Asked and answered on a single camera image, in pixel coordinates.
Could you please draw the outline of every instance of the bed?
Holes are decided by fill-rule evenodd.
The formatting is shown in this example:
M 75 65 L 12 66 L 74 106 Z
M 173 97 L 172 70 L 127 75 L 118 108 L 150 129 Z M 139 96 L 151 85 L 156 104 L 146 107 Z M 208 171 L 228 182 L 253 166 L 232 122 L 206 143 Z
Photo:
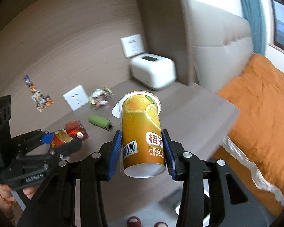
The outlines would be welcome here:
M 195 0 L 189 6 L 199 84 L 241 111 L 221 145 L 284 206 L 284 74 L 253 53 L 247 20 Z

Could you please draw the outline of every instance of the gray table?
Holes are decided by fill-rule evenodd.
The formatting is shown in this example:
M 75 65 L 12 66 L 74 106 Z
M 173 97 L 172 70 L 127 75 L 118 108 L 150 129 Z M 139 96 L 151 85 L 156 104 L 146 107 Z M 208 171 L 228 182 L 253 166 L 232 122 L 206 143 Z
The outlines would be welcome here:
M 101 145 L 111 141 L 115 131 L 121 129 L 120 119 L 112 116 L 114 105 L 127 93 L 145 90 L 156 95 L 162 105 L 160 124 L 167 129 L 172 140 L 182 143 L 186 151 L 201 159 L 208 159 L 217 149 L 222 138 L 235 122 L 239 110 L 230 102 L 197 84 L 186 86 L 179 82 L 160 90 L 152 91 L 146 86 L 130 80 L 112 88 L 114 95 L 110 107 L 93 111 L 85 105 L 53 123 L 46 130 L 52 132 L 64 128 L 64 124 L 79 119 L 86 128 L 89 138 L 82 149 L 72 155 L 72 161 L 84 159 L 98 151 Z M 88 116 L 96 114 L 111 120 L 114 128 L 104 130 L 88 122 Z M 102 182 L 102 193 L 108 221 L 159 201 L 182 187 L 182 182 L 174 182 L 165 171 L 148 179 L 135 179 L 123 175 L 118 166 L 116 175 L 109 182 Z

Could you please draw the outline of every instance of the curtain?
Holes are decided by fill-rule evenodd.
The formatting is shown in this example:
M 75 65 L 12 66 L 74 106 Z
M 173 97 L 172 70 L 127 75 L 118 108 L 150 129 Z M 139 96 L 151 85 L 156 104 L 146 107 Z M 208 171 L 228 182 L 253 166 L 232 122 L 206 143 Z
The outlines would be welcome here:
M 253 52 L 265 55 L 266 24 L 261 0 L 241 0 L 243 15 L 251 27 Z

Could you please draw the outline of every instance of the window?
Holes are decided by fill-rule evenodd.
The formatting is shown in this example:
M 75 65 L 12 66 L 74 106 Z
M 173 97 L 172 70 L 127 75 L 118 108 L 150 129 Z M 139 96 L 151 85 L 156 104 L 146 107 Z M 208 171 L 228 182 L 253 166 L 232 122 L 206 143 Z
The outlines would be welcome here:
M 284 50 L 284 5 L 281 0 L 271 0 L 274 13 L 274 44 Z

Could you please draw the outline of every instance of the beige headboard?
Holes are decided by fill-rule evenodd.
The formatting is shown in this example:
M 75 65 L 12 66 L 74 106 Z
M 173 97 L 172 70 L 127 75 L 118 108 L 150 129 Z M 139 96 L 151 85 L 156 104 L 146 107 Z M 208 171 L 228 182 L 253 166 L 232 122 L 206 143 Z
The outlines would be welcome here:
M 206 3 L 188 3 L 199 84 L 217 92 L 240 74 L 253 54 L 249 22 Z

